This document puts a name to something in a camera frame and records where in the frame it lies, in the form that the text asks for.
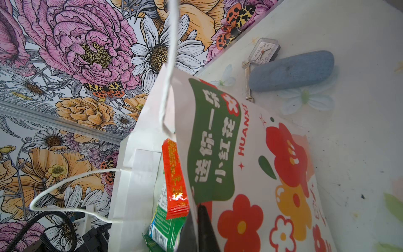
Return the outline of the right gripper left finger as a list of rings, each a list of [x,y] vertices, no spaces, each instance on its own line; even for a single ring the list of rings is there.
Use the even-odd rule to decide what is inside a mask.
[[[179,237],[179,245],[177,247],[177,252],[197,252],[197,251],[198,251],[198,245],[196,242],[192,213],[189,212]]]

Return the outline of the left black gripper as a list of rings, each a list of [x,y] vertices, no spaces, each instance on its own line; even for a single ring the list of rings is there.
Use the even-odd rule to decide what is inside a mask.
[[[96,228],[89,226],[85,218],[74,220],[77,234],[76,252],[107,252],[109,243],[109,229],[112,224],[104,224]]]

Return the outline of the blue grey glasses case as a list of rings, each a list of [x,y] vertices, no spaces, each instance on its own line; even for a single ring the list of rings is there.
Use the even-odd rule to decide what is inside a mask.
[[[251,71],[249,87],[255,92],[269,92],[319,84],[330,77],[334,64],[334,55],[327,50],[275,60]]]

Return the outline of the red snack packet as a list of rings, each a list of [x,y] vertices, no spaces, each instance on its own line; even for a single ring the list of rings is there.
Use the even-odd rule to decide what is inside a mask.
[[[190,205],[176,142],[166,139],[162,145],[162,154],[167,190],[166,219],[186,217]]]

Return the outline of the small square clock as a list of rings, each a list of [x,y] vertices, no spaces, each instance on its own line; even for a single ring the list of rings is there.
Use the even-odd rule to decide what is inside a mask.
[[[262,65],[270,62],[280,49],[276,39],[260,38],[248,57],[249,62]]]

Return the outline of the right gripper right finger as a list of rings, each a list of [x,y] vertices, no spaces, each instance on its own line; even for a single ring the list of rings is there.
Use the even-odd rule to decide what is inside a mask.
[[[198,207],[198,243],[200,252],[220,252],[207,208]]]

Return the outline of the small metal wrench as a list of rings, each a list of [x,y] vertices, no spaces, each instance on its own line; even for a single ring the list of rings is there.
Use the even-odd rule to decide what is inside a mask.
[[[250,62],[242,62],[242,67],[245,70],[245,86],[246,86],[246,100],[254,103],[255,100],[252,97],[251,89],[249,87],[249,78],[250,78]]]

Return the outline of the green yellow candy bag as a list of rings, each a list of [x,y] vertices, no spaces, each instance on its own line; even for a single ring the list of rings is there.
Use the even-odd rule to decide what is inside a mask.
[[[163,181],[148,231],[143,234],[149,252],[176,252],[187,217],[167,219],[167,188]]]

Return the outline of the white floral paper bag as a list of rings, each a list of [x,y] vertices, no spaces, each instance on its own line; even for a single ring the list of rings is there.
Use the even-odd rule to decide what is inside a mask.
[[[171,45],[134,130],[121,142],[108,251],[146,252],[165,181],[162,145],[177,144],[198,245],[207,208],[221,252],[333,252],[298,128],[246,98],[174,67]]]

